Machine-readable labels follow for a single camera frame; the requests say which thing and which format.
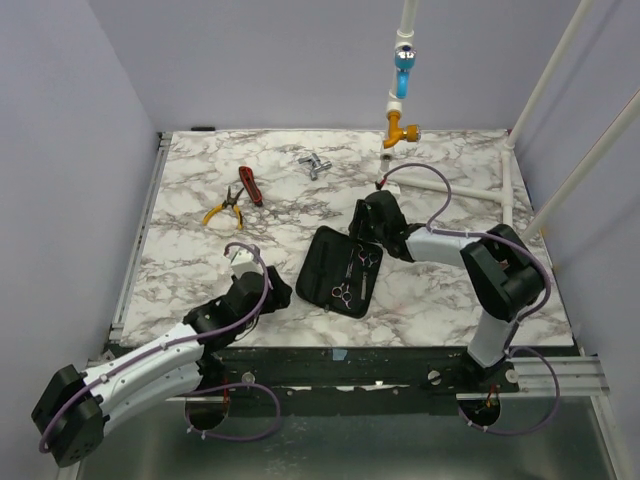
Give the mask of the silver scissors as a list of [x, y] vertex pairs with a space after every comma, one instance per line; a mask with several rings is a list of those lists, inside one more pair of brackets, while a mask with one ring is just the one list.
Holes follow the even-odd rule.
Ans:
[[365, 300], [367, 298], [369, 274], [372, 267], [379, 261], [379, 255], [375, 251], [369, 251], [363, 245], [360, 245], [358, 258], [362, 267], [361, 299]]
[[350, 311], [355, 306], [355, 298], [361, 294], [361, 278], [364, 272], [362, 260], [360, 259], [362, 252], [363, 248], [361, 245], [356, 245], [352, 249], [344, 275], [331, 289], [331, 297], [347, 311]]

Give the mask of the black zip tool case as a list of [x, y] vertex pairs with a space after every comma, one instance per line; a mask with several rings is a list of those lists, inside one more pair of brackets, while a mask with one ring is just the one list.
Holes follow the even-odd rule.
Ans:
[[[306, 295], [304, 293], [304, 272], [308, 268], [309, 264], [313, 262], [317, 255], [318, 246], [322, 242], [329, 243], [329, 252], [325, 262], [326, 274], [323, 278], [316, 300], [309, 302], [306, 300]], [[369, 274], [367, 298], [362, 300], [360, 294], [359, 297], [355, 298], [355, 306], [350, 311], [347, 311], [331, 297], [331, 289], [344, 275], [345, 267], [347, 266], [347, 261], [349, 260], [351, 251], [356, 245], [363, 245], [367, 250], [375, 251], [379, 255], [379, 261], [372, 267]], [[382, 258], [383, 251], [379, 246], [359, 240], [352, 240], [349, 236], [334, 229], [327, 226], [321, 226], [316, 230], [307, 250], [302, 268], [296, 281], [296, 293], [302, 300], [317, 307], [321, 307], [326, 311], [332, 311], [340, 315], [356, 319], [362, 318], [368, 312]]]

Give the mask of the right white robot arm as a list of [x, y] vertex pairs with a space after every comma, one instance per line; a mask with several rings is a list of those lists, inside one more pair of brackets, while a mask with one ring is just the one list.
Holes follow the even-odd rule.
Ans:
[[487, 232], [409, 224], [396, 198], [380, 190], [356, 202], [349, 236], [377, 243], [401, 261], [466, 270], [482, 311], [467, 347], [471, 360], [459, 371], [462, 384], [474, 392], [494, 383], [494, 366], [506, 357], [519, 325], [550, 297], [551, 282], [544, 266], [506, 224]]

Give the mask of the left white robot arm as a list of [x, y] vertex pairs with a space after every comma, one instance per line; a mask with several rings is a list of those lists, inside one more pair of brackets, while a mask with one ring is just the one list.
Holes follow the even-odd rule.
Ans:
[[93, 452], [125, 420], [168, 398], [214, 393], [228, 375], [218, 353], [260, 315], [285, 309], [292, 289], [273, 266], [232, 279], [226, 294], [191, 309], [151, 342], [101, 365], [54, 373], [31, 419], [38, 448], [67, 467]]

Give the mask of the black hair comb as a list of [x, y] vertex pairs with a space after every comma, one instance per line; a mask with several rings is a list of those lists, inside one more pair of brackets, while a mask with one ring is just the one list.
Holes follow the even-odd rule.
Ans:
[[306, 300], [313, 302], [319, 294], [319, 290], [326, 274], [325, 262], [329, 252], [329, 243], [322, 242], [318, 246], [317, 255], [304, 272], [304, 293]]

